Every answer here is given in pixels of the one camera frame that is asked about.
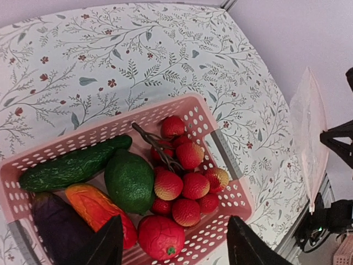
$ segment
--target cable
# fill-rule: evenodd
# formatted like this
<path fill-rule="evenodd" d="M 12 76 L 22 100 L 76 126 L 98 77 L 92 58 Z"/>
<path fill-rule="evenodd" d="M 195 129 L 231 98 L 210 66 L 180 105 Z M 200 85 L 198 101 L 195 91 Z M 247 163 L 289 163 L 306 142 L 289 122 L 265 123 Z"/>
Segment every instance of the cable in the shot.
<path fill-rule="evenodd" d="M 306 253 L 306 254 L 308 254 L 308 253 L 311 253 L 311 252 L 317 250 L 320 246 L 322 246 L 322 245 L 326 242 L 326 240 L 330 237 L 331 234 L 332 234 L 332 233 L 329 232 L 329 233 L 327 234 L 327 236 L 326 236 L 319 244 L 317 244 L 317 245 L 316 245 L 315 247 L 313 247 L 311 250 L 308 250 L 308 251 L 303 250 L 303 252 Z"/>

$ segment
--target floral tablecloth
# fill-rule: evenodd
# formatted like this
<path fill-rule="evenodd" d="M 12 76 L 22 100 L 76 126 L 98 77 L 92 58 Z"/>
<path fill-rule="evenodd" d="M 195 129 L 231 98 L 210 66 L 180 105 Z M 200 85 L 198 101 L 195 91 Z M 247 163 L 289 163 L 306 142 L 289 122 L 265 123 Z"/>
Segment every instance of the floral tablecloth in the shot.
<path fill-rule="evenodd" d="M 223 9 L 117 4 L 0 29 L 0 158 L 168 97 L 196 92 L 255 199 L 252 229 L 276 247 L 307 201 L 288 106 Z M 0 260 L 25 264 L 0 213 Z M 206 264 L 228 264 L 224 244 Z"/>

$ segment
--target tomato stem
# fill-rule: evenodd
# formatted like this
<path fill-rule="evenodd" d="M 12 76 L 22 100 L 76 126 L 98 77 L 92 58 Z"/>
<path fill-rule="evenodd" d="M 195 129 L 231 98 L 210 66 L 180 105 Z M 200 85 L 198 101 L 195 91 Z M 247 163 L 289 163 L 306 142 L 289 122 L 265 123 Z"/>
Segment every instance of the tomato stem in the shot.
<path fill-rule="evenodd" d="M 170 248 L 168 248 L 167 254 L 168 254 L 169 256 L 175 254 L 175 247 L 170 247 Z"/>

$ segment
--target purple eggplant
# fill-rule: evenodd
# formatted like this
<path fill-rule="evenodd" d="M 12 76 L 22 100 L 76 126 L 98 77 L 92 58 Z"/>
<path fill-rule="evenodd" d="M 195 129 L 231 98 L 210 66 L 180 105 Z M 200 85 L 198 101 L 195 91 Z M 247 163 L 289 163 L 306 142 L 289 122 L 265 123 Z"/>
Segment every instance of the purple eggplant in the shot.
<path fill-rule="evenodd" d="M 43 192 L 33 200 L 32 215 L 49 256 L 61 263 L 89 242 L 94 231 L 59 196 Z"/>

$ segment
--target avocado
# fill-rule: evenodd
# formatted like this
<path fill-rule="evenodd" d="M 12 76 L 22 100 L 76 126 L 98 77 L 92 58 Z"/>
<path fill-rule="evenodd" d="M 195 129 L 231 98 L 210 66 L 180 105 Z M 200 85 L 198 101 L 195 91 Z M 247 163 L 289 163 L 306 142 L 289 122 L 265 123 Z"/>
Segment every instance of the avocado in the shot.
<path fill-rule="evenodd" d="M 131 144 L 130 136 L 120 135 L 87 149 L 74 150 L 29 168 L 20 176 L 19 183 L 25 190 L 44 192 L 84 182 L 103 170 L 117 149 L 129 149 Z"/>
<path fill-rule="evenodd" d="M 141 156 L 119 149 L 104 171 L 111 200 L 123 211 L 145 214 L 154 202 L 154 172 Z"/>

